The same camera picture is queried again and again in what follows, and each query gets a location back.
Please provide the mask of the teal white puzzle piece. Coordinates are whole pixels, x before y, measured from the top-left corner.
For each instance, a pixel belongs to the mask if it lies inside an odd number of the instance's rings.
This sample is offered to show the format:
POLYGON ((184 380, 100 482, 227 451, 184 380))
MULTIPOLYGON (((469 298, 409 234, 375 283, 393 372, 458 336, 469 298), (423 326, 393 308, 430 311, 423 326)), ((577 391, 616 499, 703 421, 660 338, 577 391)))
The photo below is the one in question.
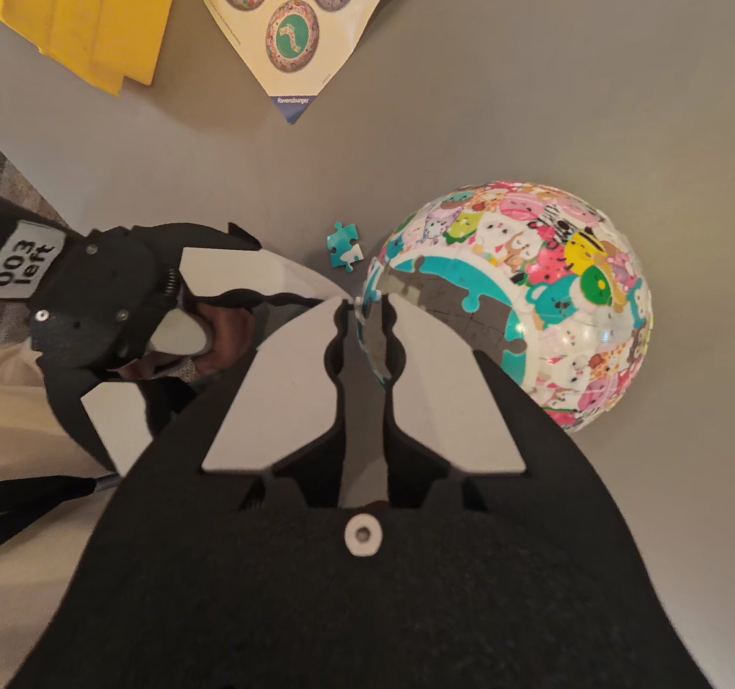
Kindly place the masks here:
POLYGON ((327 235, 326 242, 332 268, 342 268, 347 273, 352 273, 354 264, 363 261, 359 233, 354 224, 343 225, 336 222, 335 231, 327 235))

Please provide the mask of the yellow plastic bin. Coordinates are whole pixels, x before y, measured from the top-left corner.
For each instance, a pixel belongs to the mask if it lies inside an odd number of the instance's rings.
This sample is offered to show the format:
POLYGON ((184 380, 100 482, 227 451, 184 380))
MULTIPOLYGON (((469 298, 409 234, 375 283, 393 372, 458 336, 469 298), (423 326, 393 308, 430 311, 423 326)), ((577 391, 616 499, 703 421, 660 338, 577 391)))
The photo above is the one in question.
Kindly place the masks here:
POLYGON ((87 84, 150 86, 173 0, 1 0, 1 20, 87 84))

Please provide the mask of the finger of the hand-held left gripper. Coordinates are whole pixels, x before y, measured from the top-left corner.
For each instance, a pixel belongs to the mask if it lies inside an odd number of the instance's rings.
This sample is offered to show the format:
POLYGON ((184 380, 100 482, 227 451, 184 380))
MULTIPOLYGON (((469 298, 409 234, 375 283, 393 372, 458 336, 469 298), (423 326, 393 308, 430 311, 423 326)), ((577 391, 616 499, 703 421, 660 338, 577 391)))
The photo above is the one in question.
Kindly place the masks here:
POLYGON ((312 308, 330 299, 354 299, 324 275, 266 250, 185 248, 181 278, 197 301, 220 308, 298 304, 312 308))
POLYGON ((81 398, 115 470, 126 476, 151 445, 148 404, 136 382, 103 382, 81 398))

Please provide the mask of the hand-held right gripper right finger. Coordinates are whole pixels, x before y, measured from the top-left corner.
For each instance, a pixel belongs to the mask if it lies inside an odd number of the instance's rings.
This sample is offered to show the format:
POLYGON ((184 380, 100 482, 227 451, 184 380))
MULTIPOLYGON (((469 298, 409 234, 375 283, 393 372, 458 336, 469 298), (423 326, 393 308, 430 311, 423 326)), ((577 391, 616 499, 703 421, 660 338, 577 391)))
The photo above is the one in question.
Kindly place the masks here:
POLYGON ((526 462, 472 347, 406 298, 381 301, 388 500, 420 508, 438 482, 524 474, 526 462))

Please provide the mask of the colourful puzzle ball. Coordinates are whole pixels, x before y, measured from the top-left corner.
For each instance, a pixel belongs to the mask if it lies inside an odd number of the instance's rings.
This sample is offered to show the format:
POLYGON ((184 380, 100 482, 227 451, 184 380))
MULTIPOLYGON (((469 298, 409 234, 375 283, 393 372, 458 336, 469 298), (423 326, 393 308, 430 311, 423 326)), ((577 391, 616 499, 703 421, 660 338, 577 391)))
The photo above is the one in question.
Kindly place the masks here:
POLYGON ((610 218, 555 187, 493 181, 424 204, 372 258, 356 335, 376 379, 396 294, 497 363, 569 433, 614 407, 653 327, 641 265, 610 218))

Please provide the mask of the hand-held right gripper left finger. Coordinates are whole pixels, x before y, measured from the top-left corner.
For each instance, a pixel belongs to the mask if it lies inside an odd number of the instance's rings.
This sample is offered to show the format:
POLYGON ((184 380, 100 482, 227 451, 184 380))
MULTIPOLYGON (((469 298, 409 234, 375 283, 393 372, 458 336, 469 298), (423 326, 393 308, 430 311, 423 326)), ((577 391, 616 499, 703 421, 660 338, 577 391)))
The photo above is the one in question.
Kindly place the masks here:
POLYGON ((351 303, 332 297, 259 344, 201 468, 292 479, 311 507, 339 504, 346 451, 340 372, 351 303))

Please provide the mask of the white instruction sheet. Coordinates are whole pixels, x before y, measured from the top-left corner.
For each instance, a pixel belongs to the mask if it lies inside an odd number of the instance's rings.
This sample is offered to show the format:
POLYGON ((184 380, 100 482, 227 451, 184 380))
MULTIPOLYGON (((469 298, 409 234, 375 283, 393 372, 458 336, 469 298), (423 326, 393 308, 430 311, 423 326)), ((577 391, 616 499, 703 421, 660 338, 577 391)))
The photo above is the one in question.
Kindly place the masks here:
POLYGON ((289 124, 353 53, 381 0, 202 0, 289 124))

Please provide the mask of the person's left hand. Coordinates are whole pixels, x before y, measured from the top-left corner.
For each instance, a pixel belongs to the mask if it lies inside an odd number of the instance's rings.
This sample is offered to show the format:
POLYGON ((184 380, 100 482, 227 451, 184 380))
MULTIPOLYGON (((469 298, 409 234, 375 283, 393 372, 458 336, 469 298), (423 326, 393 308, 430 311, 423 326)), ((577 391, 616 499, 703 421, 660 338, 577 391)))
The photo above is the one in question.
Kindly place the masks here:
POLYGON ((223 308, 205 303, 196 304, 196 314, 212 330, 209 351, 193 359, 200 376, 211 376, 229 370, 251 347, 256 320, 244 308, 223 308))

